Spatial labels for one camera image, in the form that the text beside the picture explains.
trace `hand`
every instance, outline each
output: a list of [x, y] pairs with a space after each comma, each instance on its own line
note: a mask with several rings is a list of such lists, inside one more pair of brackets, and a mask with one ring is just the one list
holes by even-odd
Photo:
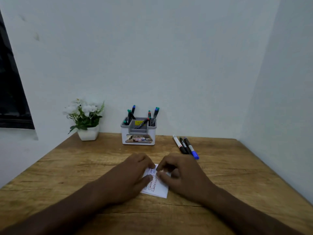
[[[172, 176], [161, 170], [172, 172]], [[208, 196], [218, 188], [191, 155], [169, 154], [159, 163], [157, 171], [156, 175], [171, 190], [201, 204], [204, 204]]]
[[152, 175], [142, 177], [147, 167], [153, 169], [155, 164], [146, 154], [132, 154], [92, 182], [97, 206], [123, 203], [138, 195], [153, 179]]

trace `pen holder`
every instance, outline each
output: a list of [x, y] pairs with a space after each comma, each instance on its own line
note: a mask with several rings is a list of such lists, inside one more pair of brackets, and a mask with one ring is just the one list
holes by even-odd
[[156, 138], [157, 124], [155, 126], [148, 126], [148, 122], [144, 124], [140, 129], [135, 129], [140, 125], [147, 117], [136, 117], [132, 119], [129, 125], [121, 123], [122, 142], [123, 144], [134, 144], [134, 145], [154, 145]]

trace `forearm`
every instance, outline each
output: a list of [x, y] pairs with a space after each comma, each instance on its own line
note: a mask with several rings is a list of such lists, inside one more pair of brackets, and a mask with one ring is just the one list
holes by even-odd
[[94, 194], [92, 182], [25, 221], [4, 229], [0, 234], [68, 234], [99, 209]]
[[301, 234], [220, 188], [216, 188], [203, 204], [239, 234]]

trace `left hand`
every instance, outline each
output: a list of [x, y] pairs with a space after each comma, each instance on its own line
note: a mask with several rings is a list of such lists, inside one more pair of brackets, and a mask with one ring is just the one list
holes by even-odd
[[145, 153], [132, 154], [92, 182], [97, 204], [118, 204], [134, 198], [153, 180], [151, 175], [142, 177], [147, 167], [154, 169], [155, 165]]

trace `yellow sticker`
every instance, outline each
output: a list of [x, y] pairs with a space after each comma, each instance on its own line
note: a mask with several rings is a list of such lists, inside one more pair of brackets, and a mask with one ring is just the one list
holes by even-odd
[[143, 120], [135, 120], [135, 125], [140, 125], [143, 122]]

